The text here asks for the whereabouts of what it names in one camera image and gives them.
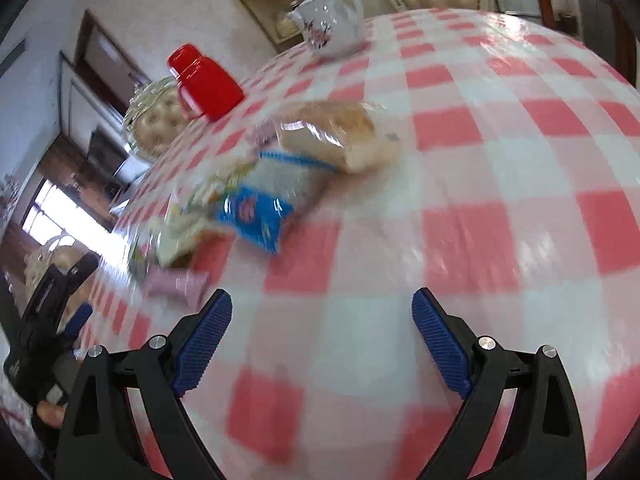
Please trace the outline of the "person left hand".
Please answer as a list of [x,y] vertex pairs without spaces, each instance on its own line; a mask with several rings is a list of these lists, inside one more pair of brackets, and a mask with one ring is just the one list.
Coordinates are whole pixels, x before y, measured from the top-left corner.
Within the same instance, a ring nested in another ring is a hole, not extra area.
[[37,416],[49,427],[61,429],[64,422],[66,407],[40,401],[36,407]]

